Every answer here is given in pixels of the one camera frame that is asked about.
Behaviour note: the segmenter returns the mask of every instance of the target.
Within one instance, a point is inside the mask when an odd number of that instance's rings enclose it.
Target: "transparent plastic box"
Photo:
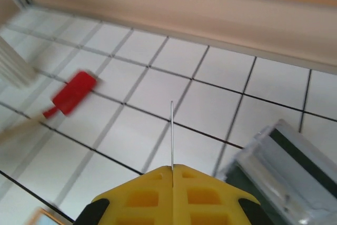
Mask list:
[[[337,166],[285,121],[258,133],[235,163],[290,224],[337,224]]]

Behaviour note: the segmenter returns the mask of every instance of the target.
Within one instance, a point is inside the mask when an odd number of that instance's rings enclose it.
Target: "yellow plastic part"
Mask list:
[[[164,166],[100,194],[110,201],[99,225],[250,225],[238,203],[249,193],[185,165]]]

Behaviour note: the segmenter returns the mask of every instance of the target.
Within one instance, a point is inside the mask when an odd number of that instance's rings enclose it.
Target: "broom handle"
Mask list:
[[[45,120],[46,117],[44,116],[43,113],[41,113],[30,119],[25,120],[22,123],[19,123],[18,125],[15,125],[9,129],[4,130],[3,132],[0,133],[0,144],[7,141],[14,135],[25,132],[30,128],[34,127],[35,125],[38,125],[40,122],[44,122]]]

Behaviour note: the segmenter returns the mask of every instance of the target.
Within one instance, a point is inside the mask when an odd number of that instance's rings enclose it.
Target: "metal antenna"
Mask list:
[[[171,101],[171,169],[173,174],[173,148],[174,148],[174,137],[173,137],[173,101]]]

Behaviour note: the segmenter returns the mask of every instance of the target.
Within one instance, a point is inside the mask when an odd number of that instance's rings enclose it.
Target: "white tile floor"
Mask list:
[[[77,69],[102,80],[70,117],[0,146],[1,224],[50,203],[76,219],[99,193],[168,165],[171,100],[176,163],[214,175],[281,118],[337,163],[335,75],[36,8],[0,35],[40,72],[22,90],[0,82],[0,129],[48,107]]]

